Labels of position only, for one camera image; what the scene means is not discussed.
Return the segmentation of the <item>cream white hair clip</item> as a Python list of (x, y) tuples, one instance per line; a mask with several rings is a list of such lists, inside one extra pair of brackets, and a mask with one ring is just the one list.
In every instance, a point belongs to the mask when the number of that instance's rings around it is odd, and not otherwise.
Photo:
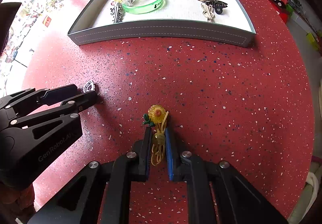
[(205, 3), (201, 3), (201, 7), (202, 7), (202, 13), (204, 17), (207, 19), (209, 23), (212, 23), (215, 18), (215, 14), (213, 12), (213, 6), (207, 5)]

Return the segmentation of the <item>black claw hair clip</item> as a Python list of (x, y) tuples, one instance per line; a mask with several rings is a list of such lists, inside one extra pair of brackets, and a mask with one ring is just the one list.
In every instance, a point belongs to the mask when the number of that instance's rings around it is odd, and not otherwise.
[(208, 0), (205, 2), (207, 6), (212, 6), (217, 14), (222, 14), (223, 9), (228, 6), (227, 3), (218, 0)]

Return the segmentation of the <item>grey jewelry tray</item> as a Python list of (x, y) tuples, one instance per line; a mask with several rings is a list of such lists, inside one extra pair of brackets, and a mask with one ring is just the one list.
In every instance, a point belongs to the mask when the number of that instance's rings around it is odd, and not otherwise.
[(129, 14), (122, 10), (122, 22), (112, 23), (115, 0), (90, 0), (68, 31), (76, 45), (134, 37), (180, 37), (211, 40), (247, 47), (254, 39), (254, 25), (239, 0), (228, 4), (209, 23), (198, 0), (163, 0), (150, 13)]

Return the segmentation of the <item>silver rhinestone hair clip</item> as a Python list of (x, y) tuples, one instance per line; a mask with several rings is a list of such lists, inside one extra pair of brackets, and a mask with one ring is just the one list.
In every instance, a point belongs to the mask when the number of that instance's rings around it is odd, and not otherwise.
[(111, 10), (111, 16), (112, 16), (112, 23), (121, 23), (122, 22), (122, 5), (117, 2), (113, 5), (113, 7), (110, 9)]

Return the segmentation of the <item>small silver patterned clip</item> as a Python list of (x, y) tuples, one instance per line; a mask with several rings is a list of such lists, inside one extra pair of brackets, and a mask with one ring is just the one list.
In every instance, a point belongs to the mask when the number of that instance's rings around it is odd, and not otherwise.
[(87, 81), (83, 87), (84, 93), (95, 91), (95, 90), (96, 90), (96, 84), (93, 80)]

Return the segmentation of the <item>green translucent bangle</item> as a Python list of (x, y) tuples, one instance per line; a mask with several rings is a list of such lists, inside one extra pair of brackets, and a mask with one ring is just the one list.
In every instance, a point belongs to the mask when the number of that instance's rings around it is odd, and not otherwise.
[(121, 5), (126, 13), (146, 14), (159, 9), (163, 5), (163, 0), (127, 0)]

